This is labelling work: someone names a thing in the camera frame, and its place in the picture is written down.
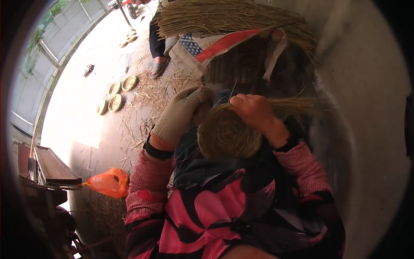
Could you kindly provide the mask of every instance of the wheel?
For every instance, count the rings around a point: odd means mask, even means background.
[[[132,19],[137,18],[137,13],[135,12],[135,8],[133,6],[128,7],[128,13],[130,14]]]

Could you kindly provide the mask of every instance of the foot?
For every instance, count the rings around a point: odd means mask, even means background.
[[[154,63],[159,63],[159,64],[163,64],[167,62],[167,58],[166,57],[155,57],[155,61]]]

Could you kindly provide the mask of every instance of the red stripe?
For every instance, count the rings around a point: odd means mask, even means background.
[[[205,50],[201,51],[198,55],[195,56],[195,59],[202,63],[206,59],[213,57],[220,51],[227,49],[234,44],[240,42],[241,40],[249,37],[250,35],[263,30],[263,29],[253,29],[245,31],[237,31],[232,34],[226,35],[218,41],[214,42],[212,45],[208,46]]]

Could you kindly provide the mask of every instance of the wooden plank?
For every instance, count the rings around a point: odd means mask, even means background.
[[[72,171],[51,148],[36,146],[34,152],[47,183],[81,184],[82,178]]]

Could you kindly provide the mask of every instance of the person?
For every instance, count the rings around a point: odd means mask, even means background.
[[[230,99],[264,136],[255,157],[193,155],[213,96],[205,86],[179,92],[140,151],[126,198],[129,258],[342,258],[344,226],[322,166],[264,96]]]
[[[169,58],[164,55],[165,39],[158,40],[158,34],[156,33],[158,28],[154,24],[154,20],[159,16],[160,9],[167,7],[168,3],[172,1],[174,0],[159,0],[157,11],[149,23],[149,50],[151,51],[152,58],[154,58],[154,65],[149,75],[151,79],[161,76],[169,63]],[[151,0],[137,0],[137,3],[142,5],[146,5],[149,2]]]

